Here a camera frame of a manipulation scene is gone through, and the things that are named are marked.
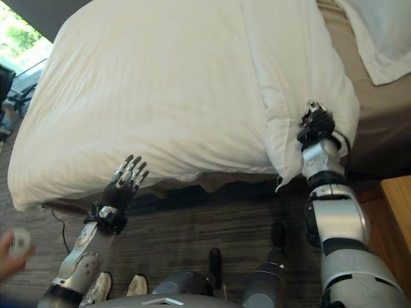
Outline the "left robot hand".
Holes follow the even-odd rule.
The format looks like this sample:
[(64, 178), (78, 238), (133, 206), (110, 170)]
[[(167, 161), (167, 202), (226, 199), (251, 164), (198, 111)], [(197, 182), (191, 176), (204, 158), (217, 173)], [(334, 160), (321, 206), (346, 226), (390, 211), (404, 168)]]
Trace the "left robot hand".
[(124, 212), (148, 175), (147, 162), (140, 155), (129, 155), (104, 188), (102, 205)]

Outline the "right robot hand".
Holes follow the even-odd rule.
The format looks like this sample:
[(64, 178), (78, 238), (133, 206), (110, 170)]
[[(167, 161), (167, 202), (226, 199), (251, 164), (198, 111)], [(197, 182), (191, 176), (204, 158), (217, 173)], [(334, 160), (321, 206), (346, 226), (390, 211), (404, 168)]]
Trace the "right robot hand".
[(300, 121), (302, 128), (298, 138), (303, 141), (315, 141), (332, 135), (335, 122), (332, 114), (316, 101), (307, 102), (308, 110)]

